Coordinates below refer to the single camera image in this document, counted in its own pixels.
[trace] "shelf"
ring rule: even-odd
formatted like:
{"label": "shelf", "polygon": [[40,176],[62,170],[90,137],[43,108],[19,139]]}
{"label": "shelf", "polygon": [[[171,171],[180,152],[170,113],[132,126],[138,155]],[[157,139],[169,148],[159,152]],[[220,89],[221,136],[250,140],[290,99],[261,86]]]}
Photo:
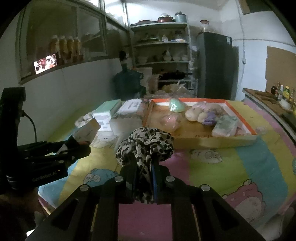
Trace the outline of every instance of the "shelf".
{"label": "shelf", "polygon": [[189,42],[177,42],[177,41],[169,41],[169,42],[151,42],[151,43],[145,43],[145,44],[137,44],[134,47],[144,47],[149,45],[158,45],[158,44],[189,44]]}
{"label": "shelf", "polygon": [[144,64],[136,64],[136,66],[142,66],[142,65],[149,65],[149,64],[169,64],[169,63],[189,63],[189,61],[160,61],[160,62],[149,62]]}
{"label": "shelf", "polygon": [[131,30],[133,31],[141,31],[147,29],[160,29],[160,28],[186,28],[187,23],[176,23],[176,22],[168,22],[168,23],[147,23],[141,24],[137,26],[132,26]]}
{"label": "shelf", "polygon": [[84,42],[82,42],[82,45],[83,45],[83,44],[86,44],[87,42],[92,41],[92,40],[94,40],[94,39],[96,39],[96,38],[100,38],[100,37],[101,37],[101,35],[97,35],[97,36],[91,37],[90,39],[85,40]]}
{"label": "shelf", "polygon": [[192,80],[190,79],[181,79],[181,80],[159,80],[159,83],[165,83],[165,82],[191,82]]}

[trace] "wall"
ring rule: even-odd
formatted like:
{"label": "wall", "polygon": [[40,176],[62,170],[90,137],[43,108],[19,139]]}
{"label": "wall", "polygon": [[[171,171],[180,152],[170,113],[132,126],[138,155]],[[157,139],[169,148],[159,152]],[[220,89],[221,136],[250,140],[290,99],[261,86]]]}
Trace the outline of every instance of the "wall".
{"label": "wall", "polygon": [[232,37],[239,52],[238,90],[236,100],[242,100],[243,88],[265,91],[267,46],[296,53],[295,44],[280,20],[272,11],[250,13],[242,16],[245,32],[245,58],[243,70],[243,37],[235,0],[229,0],[220,11],[222,34]]}
{"label": "wall", "polygon": [[221,21],[219,11],[186,2],[154,1],[154,0],[130,0],[127,3],[127,12],[130,24],[139,20],[156,21],[162,13],[167,13],[172,17],[177,12],[187,15],[190,26],[200,26],[200,21],[206,19],[216,31],[221,31]]}
{"label": "wall", "polygon": [[[15,61],[16,16],[0,39],[0,93],[18,85]],[[46,140],[72,113],[83,106],[113,99],[112,77],[121,71],[119,59],[107,59],[53,71],[23,84],[23,109],[34,120],[38,140]],[[32,124],[22,118],[18,144],[34,141]]]}

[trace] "black refrigerator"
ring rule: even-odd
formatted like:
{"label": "black refrigerator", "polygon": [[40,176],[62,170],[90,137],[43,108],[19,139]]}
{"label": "black refrigerator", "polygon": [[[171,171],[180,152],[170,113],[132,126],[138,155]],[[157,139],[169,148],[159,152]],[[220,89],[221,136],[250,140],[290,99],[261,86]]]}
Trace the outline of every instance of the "black refrigerator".
{"label": "black refrigerator", "polygon": [[237,90],[236,57],[230,37],[200,33],[196,37],[197,97],[234,100]]}

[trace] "leopard print scarf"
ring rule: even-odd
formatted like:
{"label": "leopard print scarf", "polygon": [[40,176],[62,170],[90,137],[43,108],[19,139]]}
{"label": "leopard print scarf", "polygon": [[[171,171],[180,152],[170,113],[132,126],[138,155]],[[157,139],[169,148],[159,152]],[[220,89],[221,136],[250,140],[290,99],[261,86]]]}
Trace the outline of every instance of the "leopard print scarf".
{"label": "leopard print scarf", "polygon": [[134,155],[138,165],[139,182],[136,185],[136,200],[142,203],[153,203],[151,175],[152,159],[164,161],[174,153],[174,138],[157,128],[140,127],[134,130],[128,139],[119,144],[116,158],[122,165],[130,164]]}

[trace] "metal screw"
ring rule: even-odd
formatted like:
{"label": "metal screw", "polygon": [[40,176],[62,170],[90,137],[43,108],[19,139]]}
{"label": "metal screw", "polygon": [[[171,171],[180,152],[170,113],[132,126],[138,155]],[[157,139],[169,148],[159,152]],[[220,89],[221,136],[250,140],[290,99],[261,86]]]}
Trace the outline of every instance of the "metal screw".
{"label": "metal screw", "polygon": [[201,189],[205,192],[209,191],[211,189],[211,187],[207,184],[202,185]]}
{"label": "metal screw", "polygon": [[165,178],[168,182],[173,182],[175,180],[175,178],[173,176],[167,176]]}
{"label": "metal screw", "polygon": [[84,184],[84,185],[81,185],[79,189],[80,189],[80,191],[85,192],[89,189],[89,187],[88,187],[88,185]]}
{"label": "metal screw", "polygon": [[123,181],[123,177],[122,176],[117,176],[117,177],[114,178],[114,180],[119,183],[119,182]]}

